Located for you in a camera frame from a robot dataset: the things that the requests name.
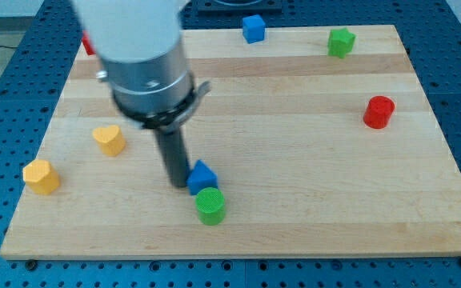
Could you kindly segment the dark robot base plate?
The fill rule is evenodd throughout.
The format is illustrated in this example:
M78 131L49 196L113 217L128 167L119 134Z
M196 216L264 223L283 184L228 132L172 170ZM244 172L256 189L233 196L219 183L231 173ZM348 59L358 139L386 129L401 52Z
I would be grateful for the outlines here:
M199 13L279 12L283 0L193 0Z

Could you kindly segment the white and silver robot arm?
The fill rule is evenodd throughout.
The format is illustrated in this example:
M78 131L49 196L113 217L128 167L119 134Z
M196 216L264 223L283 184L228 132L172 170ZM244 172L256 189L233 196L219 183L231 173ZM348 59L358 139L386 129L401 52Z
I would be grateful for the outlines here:
M210 83L195 85L183 49L179 0L72 0L102 63L114 103L142 127L171 133L197 110Z

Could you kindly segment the red block behind arm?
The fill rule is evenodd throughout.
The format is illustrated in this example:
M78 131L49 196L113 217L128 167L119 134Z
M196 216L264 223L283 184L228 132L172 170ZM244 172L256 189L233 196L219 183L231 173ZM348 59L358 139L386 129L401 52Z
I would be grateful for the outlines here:
M95 55L94 47L91 45L89 35L85 30L82 32L82 44L87 55Z

